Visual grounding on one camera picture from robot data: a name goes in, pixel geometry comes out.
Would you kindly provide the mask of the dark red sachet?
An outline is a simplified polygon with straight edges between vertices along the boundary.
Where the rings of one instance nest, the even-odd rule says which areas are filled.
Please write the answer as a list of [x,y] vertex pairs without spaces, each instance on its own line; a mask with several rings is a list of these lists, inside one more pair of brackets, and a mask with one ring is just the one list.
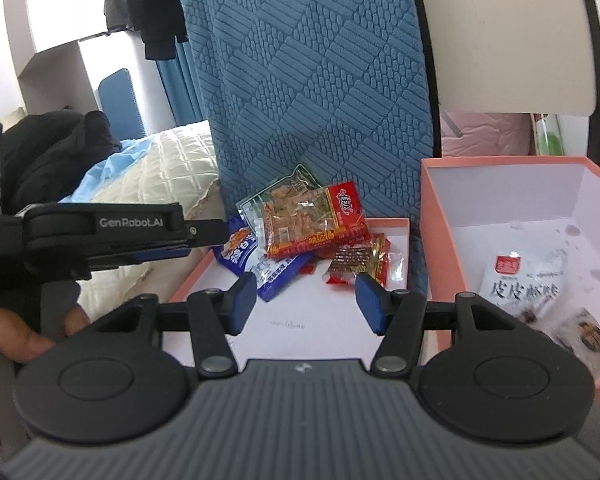
[[600,377],[600,323],[589,310],[580,309],[553,332],[555,341],[588,368],[594,378]]

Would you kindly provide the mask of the black clothing pile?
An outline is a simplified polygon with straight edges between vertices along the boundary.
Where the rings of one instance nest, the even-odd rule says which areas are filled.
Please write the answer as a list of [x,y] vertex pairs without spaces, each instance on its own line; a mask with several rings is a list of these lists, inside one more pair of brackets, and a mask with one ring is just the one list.
[[2,143],[4,213],[59,202],[76,190],[87,170],[121,150],[99,110],[56,110],[21,119]]

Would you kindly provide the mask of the blue quilted chair cover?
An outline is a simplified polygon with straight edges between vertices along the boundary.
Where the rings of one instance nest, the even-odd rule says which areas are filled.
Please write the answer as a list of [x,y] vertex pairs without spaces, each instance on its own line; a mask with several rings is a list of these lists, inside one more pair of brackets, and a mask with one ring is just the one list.
[[422,0],[181,0],[225,209],[303,165],[373,218],[420,218],[441,151]]

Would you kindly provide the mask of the pink shoebox base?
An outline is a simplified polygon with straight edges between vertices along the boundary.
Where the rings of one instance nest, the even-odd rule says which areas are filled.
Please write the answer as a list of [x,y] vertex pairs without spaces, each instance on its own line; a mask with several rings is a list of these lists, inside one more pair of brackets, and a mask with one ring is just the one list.
[[[585,157],[430,158],[420,234],[435,300],[478,292],[553,336],[600,328],[600,167]],[[600,358],[588,360],[600,398]]]

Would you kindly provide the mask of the green clear pickle snack packet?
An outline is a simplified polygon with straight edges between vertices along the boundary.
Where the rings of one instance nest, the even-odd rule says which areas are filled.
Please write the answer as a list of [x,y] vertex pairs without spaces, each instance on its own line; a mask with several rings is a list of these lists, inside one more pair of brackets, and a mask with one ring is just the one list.
[[318,182],[312,172],[302,164],[294,167],[294,171],[286,177],[281,177],[270,183],[261,191],[240,200],[237,211],[250,230],[256,236],[258,245],[263,248],[265,244],[265,227],[263,220],[263,204],[277,197],[289,197],[302,192],[319,188]]

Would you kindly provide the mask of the cream quilted bed cover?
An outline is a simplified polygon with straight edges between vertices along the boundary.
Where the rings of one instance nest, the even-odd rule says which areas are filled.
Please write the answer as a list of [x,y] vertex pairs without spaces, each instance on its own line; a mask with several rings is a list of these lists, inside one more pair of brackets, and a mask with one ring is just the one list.
[[[187,220],[223,219],[225,210],[208,122],[152,134],[148,153],[121,177],[105,184],[90,203],[172,204]],[[98,271],[82,281],[80,306],[93,320],[144,292],[161,300],[174,295],[201,262],[207,248],[187,257]]]

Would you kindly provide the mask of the blue curtain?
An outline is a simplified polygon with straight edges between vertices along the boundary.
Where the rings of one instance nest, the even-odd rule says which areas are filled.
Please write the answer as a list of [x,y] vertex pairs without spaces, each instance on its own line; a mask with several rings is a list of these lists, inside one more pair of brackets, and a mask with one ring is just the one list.
[[177,44],[176,57],[156,65],[174,122],[184,126],[206,120],[192,46]]

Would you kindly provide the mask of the red clear tofu snack packet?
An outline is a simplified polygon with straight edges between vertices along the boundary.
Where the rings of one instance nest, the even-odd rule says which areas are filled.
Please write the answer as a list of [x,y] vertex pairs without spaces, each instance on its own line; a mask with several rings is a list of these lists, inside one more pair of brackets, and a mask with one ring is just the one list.
[[287,186],[263,203],[262,219],[265,249],[272,259],[370,238],[353,181],[305,191]]

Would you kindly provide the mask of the pink quilted bundle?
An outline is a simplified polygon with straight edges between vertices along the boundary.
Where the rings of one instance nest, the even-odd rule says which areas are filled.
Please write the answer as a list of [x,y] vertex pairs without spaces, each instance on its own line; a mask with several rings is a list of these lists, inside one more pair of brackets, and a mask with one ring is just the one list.
[[465,113],[440,110],[443,156],[528,155],[532,123],[529,114]]

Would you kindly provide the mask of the blue white snack packet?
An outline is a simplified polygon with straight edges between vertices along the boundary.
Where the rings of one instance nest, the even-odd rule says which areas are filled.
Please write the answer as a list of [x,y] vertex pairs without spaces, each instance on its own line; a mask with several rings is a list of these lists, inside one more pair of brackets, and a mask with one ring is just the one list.
[[241,218],[230,218],[227,227],[230,238],[223,246],[212,248],[215,259],[237,276],[251,272],[256,277],[257,294],[263,301],[269,302],[279,295],[313,258],[312,252],[281,259],[268,258]]

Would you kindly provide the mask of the dark spicy strips clear packet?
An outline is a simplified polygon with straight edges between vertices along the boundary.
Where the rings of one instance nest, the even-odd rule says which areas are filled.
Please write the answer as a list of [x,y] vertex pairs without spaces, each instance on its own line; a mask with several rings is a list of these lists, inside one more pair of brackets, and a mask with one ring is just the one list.
[[323,281],[329,285],[353,286],[362,273],[385,288],[404,288],[407,258],[384,233],[373,234],[362,242],[337,247],[323,273]]

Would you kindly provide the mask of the light blue sheet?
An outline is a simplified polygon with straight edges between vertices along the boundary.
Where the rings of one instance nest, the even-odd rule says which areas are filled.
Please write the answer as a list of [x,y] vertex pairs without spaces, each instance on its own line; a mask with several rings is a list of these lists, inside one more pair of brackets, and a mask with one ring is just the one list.
[[105,184],[121,177],[126,170],[143,158],[148,153],[152,142],[154,142],[153,136],[122,140],[122,150],[87,170],[78,187],[60,202],[89,203]]

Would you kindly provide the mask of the white wardrobe shelf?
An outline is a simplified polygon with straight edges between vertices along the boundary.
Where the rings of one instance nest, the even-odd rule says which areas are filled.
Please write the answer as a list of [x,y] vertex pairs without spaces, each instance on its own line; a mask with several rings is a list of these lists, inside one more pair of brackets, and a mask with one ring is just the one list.
[[148,134],[175,126],[158,68],[136,32],[107,32],[105,0],[3,0],[24,109],[43,114],[102,106],[102,81],[127,70]]

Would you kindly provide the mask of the blue padded chair back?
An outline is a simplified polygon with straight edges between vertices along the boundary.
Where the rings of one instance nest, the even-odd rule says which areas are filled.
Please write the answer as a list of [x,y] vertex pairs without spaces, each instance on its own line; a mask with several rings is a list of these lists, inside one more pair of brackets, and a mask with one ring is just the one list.
[[97,95],[100,108],[109,120],[110,130],[118,140],[133,140],[146,136],[131,75],[126,68],[120,68],[104,78],[98,85]]

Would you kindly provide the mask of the white beef snack packet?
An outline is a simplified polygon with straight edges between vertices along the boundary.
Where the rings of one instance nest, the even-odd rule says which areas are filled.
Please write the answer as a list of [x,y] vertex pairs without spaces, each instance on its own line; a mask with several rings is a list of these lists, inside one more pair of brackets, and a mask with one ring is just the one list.
[[484,270],[479,295],[518,321],[532,324],[552,310],[566,290],[568,256],[549,252],[499,252]]

